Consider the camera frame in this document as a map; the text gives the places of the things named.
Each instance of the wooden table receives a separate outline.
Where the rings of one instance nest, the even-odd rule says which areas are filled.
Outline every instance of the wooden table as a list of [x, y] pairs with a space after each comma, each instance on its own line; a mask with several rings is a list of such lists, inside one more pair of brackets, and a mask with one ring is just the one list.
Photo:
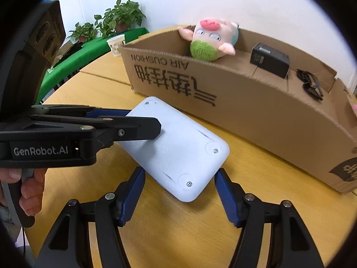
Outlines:
[[[134, 108], [144, 96], [131, 90], [121, 57], [98, 58], [60, 87], [47, 104], [83, 104]], [[348, 234], [357, 211], [357, 196], [339, 194], [309, 174], [256, 145], [192, 117], [224, 139], [230, 155], [223, 167], [231, 179], [261, 200], [293, 202], [309, 229], [325, 264]], [[46, 175], [42, 211], [26, 230], [35, 255], [69, 199], [97, 200], [129, 178], [137, 164], [115, 143], [97, 154], [93, 166], [53, 168]], [[226, 268], [240, 229], [227, 220], [213, 181], [191, 203], [183, 203], [149, 175], [133, 218], [120, 228], [133, 268]], [[92, 258], [101, 267], [94, 224], [90, 225]], [[265, 267], [270, 229], [265, 227], [259, 267]]]

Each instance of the flower pot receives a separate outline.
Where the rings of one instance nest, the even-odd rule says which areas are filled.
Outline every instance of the flower pot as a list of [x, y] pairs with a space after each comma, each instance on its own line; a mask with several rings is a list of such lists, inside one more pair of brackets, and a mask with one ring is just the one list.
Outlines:
[[80, 36], [80, 37], [78, 37], [78, 41], [85, 43], [86, 42], [86, 37], [85, 36]]
[[115, 26], [115, 31], [116, 31], [117, 33], [125, 32], [125, 31], [128, 31], [128, 27], [126, 26], [125, 23], [120, 23], [120, 22], [117, 20], [116, 26]]

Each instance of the green plush ball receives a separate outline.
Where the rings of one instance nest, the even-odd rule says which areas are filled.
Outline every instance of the green plush ball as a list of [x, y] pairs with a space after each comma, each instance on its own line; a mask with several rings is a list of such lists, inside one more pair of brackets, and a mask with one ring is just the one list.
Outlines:
[[194, 59], [213, 61], [217, 59], [218, 51], [212, 45], [201, 40], [195, 40], [190, 45], [191, 55]]

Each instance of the human hand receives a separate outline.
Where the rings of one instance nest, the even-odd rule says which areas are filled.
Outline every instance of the human hand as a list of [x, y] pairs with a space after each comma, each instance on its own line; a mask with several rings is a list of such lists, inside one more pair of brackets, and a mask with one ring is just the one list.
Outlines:
[[[27, 178], [21, 186], [20, 207], [26, 215], [34, 216], [42, 209], [42, 196], [45, 189], [47, 168], [36, 168], [33, 177]], [[21, 179], [21, 169], [0, 168], [0, 181], [16, 183]], [[0, 185], [0, 203], [6, 207], [4, 194]]]

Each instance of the paper cup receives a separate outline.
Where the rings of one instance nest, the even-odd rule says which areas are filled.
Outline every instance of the paper cup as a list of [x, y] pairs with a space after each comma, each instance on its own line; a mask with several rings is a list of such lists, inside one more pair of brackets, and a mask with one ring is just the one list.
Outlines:
[[107, 40], [107, 43], [114, 56], [121, 56], [120, 45], [125, 44], [125, 34], [121, 34], [113, 38], [110, 38]]

